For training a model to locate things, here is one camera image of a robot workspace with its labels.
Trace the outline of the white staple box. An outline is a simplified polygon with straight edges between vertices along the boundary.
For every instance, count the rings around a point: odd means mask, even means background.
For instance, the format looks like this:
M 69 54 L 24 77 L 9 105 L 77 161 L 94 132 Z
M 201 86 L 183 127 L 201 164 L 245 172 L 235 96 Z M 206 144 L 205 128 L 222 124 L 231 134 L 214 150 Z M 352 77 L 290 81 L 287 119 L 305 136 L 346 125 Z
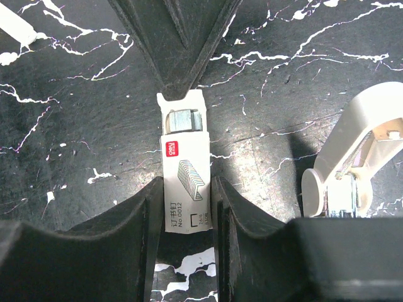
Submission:
M 157 103 L 162 114 L 160 145 L 165 231 L 185 235 L 207 231 L 212 227 L 210 134 L 203 93 L 192 89 L 185 98 L 177 101 L 167 101 L 159 93 Z M 203 130 L 167 134 L 167 115 L 183 109 L 195 109 L 201 113 Z

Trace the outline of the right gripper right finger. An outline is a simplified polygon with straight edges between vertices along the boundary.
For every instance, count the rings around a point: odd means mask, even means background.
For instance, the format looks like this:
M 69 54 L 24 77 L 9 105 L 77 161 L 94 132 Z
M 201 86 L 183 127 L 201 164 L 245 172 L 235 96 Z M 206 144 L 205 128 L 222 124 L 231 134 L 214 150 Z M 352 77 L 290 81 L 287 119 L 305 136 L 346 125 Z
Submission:
M 401 301 L 401 218 L 283 223 L 211 181 L 220 301 Z

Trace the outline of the staple strip in box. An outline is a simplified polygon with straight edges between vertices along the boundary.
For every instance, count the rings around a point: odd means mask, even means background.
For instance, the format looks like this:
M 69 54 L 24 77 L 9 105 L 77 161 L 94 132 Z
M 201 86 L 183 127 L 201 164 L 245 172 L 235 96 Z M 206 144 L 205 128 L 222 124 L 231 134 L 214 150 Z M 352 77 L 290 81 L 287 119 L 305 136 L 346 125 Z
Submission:
M 202 131 L 202 114 L 195 109 L 172 111 L 166 118 L 167 134 Z

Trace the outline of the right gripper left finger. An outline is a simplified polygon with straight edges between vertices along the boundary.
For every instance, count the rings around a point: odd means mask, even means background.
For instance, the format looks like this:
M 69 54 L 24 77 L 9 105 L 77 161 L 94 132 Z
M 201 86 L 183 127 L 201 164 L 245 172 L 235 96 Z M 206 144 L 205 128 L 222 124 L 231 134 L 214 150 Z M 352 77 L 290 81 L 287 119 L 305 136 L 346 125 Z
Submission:
M 2 301 L 148 301 L 164 218 L 164 186 L 66 232 L 1 222 Z

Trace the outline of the white marker pen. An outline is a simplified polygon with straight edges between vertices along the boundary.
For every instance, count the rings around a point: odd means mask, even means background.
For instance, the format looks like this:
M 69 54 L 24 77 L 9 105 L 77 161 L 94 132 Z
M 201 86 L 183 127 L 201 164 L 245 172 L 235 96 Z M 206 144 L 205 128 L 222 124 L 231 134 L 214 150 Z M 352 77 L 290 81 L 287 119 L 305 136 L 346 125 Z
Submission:
M 1 29 L 22 46 L 29 46 L 37 39 L 38 33 L 32 25 L 3 4 L 0 15 Z

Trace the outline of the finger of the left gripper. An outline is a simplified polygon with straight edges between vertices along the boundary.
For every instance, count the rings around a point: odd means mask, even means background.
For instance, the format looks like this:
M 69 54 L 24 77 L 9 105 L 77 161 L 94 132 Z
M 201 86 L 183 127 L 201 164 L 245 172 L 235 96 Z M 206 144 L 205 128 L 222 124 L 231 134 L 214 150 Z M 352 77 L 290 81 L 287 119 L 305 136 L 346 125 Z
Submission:
M 240 1 L 164 1 L 173 31 L 164 34 L 164 94 L 186 94 L 203 74 Z
M 167 100 L 188 91 L 189 38 L 180 1 L 110 1 L 110 6 L 140 47 Z

